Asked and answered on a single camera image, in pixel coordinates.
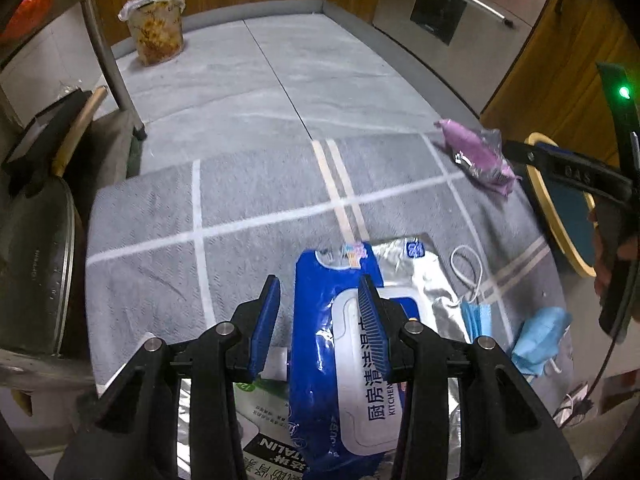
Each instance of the finger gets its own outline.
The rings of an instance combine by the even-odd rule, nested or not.
[[[593,230],[593,251],[595,253],[596,261],[602,258],[604,246],[602,244],[602,236],[600,236],[600,229],[598,228]]]
[[[596,281],[593,282],[593,288],[596,291],[596,294],[598,295],[598,297],[600,297],[604,292],[605,286],[604,286],[604,283],[602,283],[598,278],[596,278]]]
[[[593,266],[593,270],[596,271],[598,280],[601,281],[604,286],[609,286],[609,283],[611,283],[611,271],[607,269],[607,266],[602,260],[596,261],[596,264]]]
[[[638,259],[638,235],[634,235],[618,248],[618,257],[621,260]]]

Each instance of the mask ear loop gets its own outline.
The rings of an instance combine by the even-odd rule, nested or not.
[[[476,260],[478,261],[478,267],[480,270],[478,272],[478,280],[476,282],[473,282],[468,276],[465,276],[464,273],[459,268],[456,267],[456,264],[453,261],[453,257],[456,255],[458,251],[462,249],[466,249],[468,252],[473,254],[473,256],[475,256]],[[458,279],[473,291],[473,295],[469,299],[469,303],[473,303],[478,298],[478,294],[480,293],[480,285],[482,284],[482,260],[480,259],[480,256],[478,255],[478,253],[476,253],[476,251],[472,247],[469,247],[468,245],[459,245],[458,247],[453,249],[453,251],[451,252],[451,256],[449,257],[449,263],[451,264],[451,269],[453,270],[453,273],[458,277]]]

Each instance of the blue face mask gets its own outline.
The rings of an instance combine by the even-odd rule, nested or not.
[[[462,300],[460,312],[465,322],[466,333],[471,342],[481,335],[491,337],[491,306],[485,304],[469,303]]]
[[[520,373],[544,373],[545,363],[558,355],[560,340],[571,320],[571,314],[558,306],[541,308],[526,320],[511,353],[511,361]]]

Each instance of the silver bolt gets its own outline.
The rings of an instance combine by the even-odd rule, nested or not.
[[[147,352],[155,352],[159,350],[162,346],[162,339],[159,337],[152,337],[151,339],[147,339],[145,341],[145,350]]]
[[[404,324],[404,329],[409,334],[419,334],[424,330],[424,325],[420,321],[407,321]]]
[[[478,338],[478,344],[480,348],[484,348],[485,350],[493,350],[495,348],[495,339],[489,336],[481,335]]]
[[[216,332],[220,335],[229,335],[233,333],[235,329],[236,326],[228,321],[223,321],[222,323],[216,325]]]

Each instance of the oven door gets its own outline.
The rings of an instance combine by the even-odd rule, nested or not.
[[[379,0],[373,23],[480,114],[524,46],[545,1]]]

